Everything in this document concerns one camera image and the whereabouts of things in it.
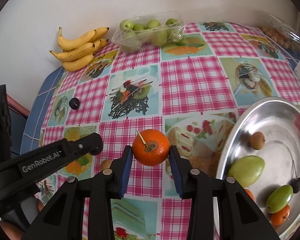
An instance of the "screw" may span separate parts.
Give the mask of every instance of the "screw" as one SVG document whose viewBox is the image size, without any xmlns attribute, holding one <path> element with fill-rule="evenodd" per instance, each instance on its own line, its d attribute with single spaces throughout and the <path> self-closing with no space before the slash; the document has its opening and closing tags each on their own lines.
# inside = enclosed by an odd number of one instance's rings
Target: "screw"
<svg viewBox="0 0 300 240">
<path fill-rule="evenodd" d="M 198 175 L 200 171 L 198 169 L 191 169 L 190 173 L 193 175 Z"/>
<path fill-rule="evenodd" d="M 102 171 L 102 173 L 104 175 L 110 175 L 112 173 L 112 170 L 111 169 L 105 169 L 105 170 Z"/>
<path fill-rule="evenodd" d="M 69 176 L 68 178 L 67 178 L 67 182 L 69 182 L 69 183 L 72 183 L 72 182 L 74 182 L 75 181 L 75 177 L 74 176 Z"/>
<path fill-rule="evenodd" d="M 229 183 L 234 183 L 235 182 L 235 178 L 234 177 L 227 177 L 226 179 Z"/>
</svg>

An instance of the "blue gripper pad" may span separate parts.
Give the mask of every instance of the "blue gripper pad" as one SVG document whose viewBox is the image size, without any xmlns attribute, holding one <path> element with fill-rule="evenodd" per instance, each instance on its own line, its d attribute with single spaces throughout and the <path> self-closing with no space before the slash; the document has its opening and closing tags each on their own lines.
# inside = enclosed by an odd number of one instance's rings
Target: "blue gripper pad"
<svg viewBox="0 0 300 240">
<path fill-rule="evenodd" d="M 174 181 L 174 185 L 176 187 L 176 191 L 179 194 L 179 196 L 181 197 L 183 195 L 182 178 L 181 178 L 181 173 L 179 171 L 172 147 L 170 147 L 170 151 L 169 151 L 169 163 L 170 163 L 171 173 L 173 176 L 173 181 Z"/>
<path fill-rule="evenodd" d="M 119 196 L 120 198 L 123 197 L 123 195 L 127 192 L 128 182 L 129 182 L 129 176 L 131 171 L 131 165 L 132 165 L 132 148 L 129 148 L 126 162 L 123 167 L 123 171 L 121 174 L 121 185 L 120 185 L 120 191 Z"/>
</svg>

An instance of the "pink checkered pattern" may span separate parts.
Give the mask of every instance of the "pink checkered pattern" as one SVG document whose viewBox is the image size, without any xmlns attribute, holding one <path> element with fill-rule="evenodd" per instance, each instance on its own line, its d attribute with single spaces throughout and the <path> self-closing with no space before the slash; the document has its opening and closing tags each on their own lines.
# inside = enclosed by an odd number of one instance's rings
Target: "pink checkered pattern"
<svg viewBox="0 0 300 240">
<path fill-rule="evenodd" d="M 185 28 L 185 34 L 189 33 L 199 33 L 200 29 L 195 23 L 187 23 Z"/>
<path fill-rule="evenodd" d="M 145 129 L 161 131 L 162 117 L 100 123 L 99 134 L 103 139 L 104 146 L 102 153 L 96 157 L 94 173 L 100 171 L 100 163 L 103 160 L 120 158 L 124 147 L 132 145 L 137 136 L 137 130 L 143 131 Z M 133 159 L 127 193 L 135 196 L 161 197 L 162 164 L 148 167 Z"/>
<path fill-rule="evenodd" d="M 161 69 L 164 115 L 235 108 L 218 58 L 167 61 Z"/>
<path fill-rule="evenodd" d="M 83 209 L 82 236 L 88 238 L 88 217 L 90 198 L 86 198 Z"/>
<path fill-rule="evenodd" d="M 80 107 L 70 109 L 66 125 L 100 121 L 108 81 L 109 75 L 106 75 L 77 85 L 74 97 L 79 98 Z"/>
<path fill-rule="evenodd" d="M 190 220 L 191 200 L 163 199 L 161 240 L 186 239 Z"/>
<path fill-rule="evenodd" d="M 247 27 L 243 27 L 241 25 L 237 25 L 232 23 L 231 26 L 238 32 L 238 33 L 243 33 L 243 34 L 248 34 L 248 35 L 254 35 L 254 36 L 260 36 L 263 37 L 263 34 L 260 29 L 256 27 L 250 27 L 252 30 L 250 30 Z"/>
<path fill-rule="evenodd" d="M 202 35 L 217 56 L 258 57 L 255 49 L 238 33 L 203 32 Z"/>
<path fill-rule="evenodd" d="M 69 90 L 70 88 L 75 87 L 78 84 L 79 79 L 81 78 L 85 69 L 86 69 L 86 67 L 84 67 L 80 70 L 74 71 L 74 72 L 69 72 L 62 82 L 60 89 L 58 91 L 58 94 L 61 94 L 65 91 Z"/>
<path fill-rule="evenodd" d="M 99 50 L 94 57 L 99 57 L 102 54 L 107 54 L 108 52 L 111 52 L 115 49 L 119 49 L 118 45 L 114 43 L 108 43 L 105 47 L 103 47 L 101 50 Z"/>
<path fill-rule="evenodd" d="M 160 60 L 160 47 L 154 47 L 150 44 L 144 45 L 141 50 L 126 54 L 122 50 L 117 54 L 113 61 L 111 73 L 115 73 L 127 68 L 157 63 Z"/>
<path fill-rule="evenodd" d="M 285 61 L 262 58 L 278 95 L 291 102 L 300 102 L 300 84 L 289 64 Z"/>
<path fill-rule="evenodd" d="M 238 115 L 241 116 L 244 111 L 246 111 L 247 108 L 238 108 Z"/>
<path fill-rule="evenodd" d="M 64 126 L 47 127 L 44 132 L 43 145 L 53 143 L 63 138 Z"/>
<path fill-rule="evenodd" d="M 57 175 L 57 190 L 60 189 L 60 187 L 62 186 L 62 184 L 64 184 L 66 182 L 66 179 L 65 177 L 63 177 L 62 175 L 58 174 Z"/>
<path fill-rule="evenodd" d="M 45 128 L 48 125 L 55 99 L 56 99 L 56 96 L 51 98 L 51 101 L 49 103 L 49 106 L 48 106 L 48 109 L 47 109 L 47 112 L 46 112 L 46 116 L 44 117 L 41 128 Z"/>
<path fill-rule="evenodd" d="M 297 81 L 294 72 L 286 61 L 266 58 L 261 58 L 261 61 L 272 78 L 276 77 L 276 79 L 282 81 Z"/>
</svg>

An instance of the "table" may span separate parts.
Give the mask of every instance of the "table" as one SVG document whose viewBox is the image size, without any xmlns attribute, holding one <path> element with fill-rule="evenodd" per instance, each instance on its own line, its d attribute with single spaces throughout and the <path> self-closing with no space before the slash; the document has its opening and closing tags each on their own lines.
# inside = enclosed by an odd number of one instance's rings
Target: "table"
<svg viewBox="0 0 300 240">
<path fill-rule="evenodd" d="M 101 135 L 104 150 L 39 183 L 48 193 L 38 197 L 46 203 L 70 175 L 92 177 L 103 160 L 119 158 L 136 131 L 144 129 L 166 133 L 193 166 L 214 176 L 224 142 L 249 105 L 279 96 L 300 108 L 300 84 L 292 70 L 296 62 L 288 56 L 257 28 L 188 23 L 178 44 L 147 45 L 125 54 L 109 43 L 86 68 L 57 69 L 35 100 L 21 152 L 91 132 Z M 137 93 L 129 95 L 134 89 Z M 81 102 L 78 110 L 69 108 L 72 97 Z M 198 154 L 194 138 L 205 142 L 200 145 L 205 156 Z M 191 201 L 177 196 L 170 176 L 167 161 L 146 167 L 133 160 L 127 194 L 112 201 L 116 239 L 186 239 Z M 88 206 L 86 199 L 84 238 Z M 300 220 L 283 239 L 299 225 Z M 219 239 L 216 231 L 214 239 Z"/>
</svg>

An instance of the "cake picture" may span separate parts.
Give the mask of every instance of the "cake picture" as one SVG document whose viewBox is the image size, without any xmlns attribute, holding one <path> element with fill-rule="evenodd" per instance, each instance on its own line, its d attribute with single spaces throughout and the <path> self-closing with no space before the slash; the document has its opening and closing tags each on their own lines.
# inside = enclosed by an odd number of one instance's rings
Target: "cake picture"
<svg viewBox="0 0 300 240">
<path fill-rule="evenodd" d="M 215 177 L 234 120 L 220 114 L 189 117 L 173 125 L 166 134 L 170 145 L 177 147 L 181 157 L 188 159 L 194 168 Z M 172 176 L 169 160 L 166 160 L 166 172 Z"/>
<path fill-rule="evenodd" d="M 122 198 L 111 200 L 115 240 L 155 240 L 157 209 L 155 201 Z"/>
</svg>

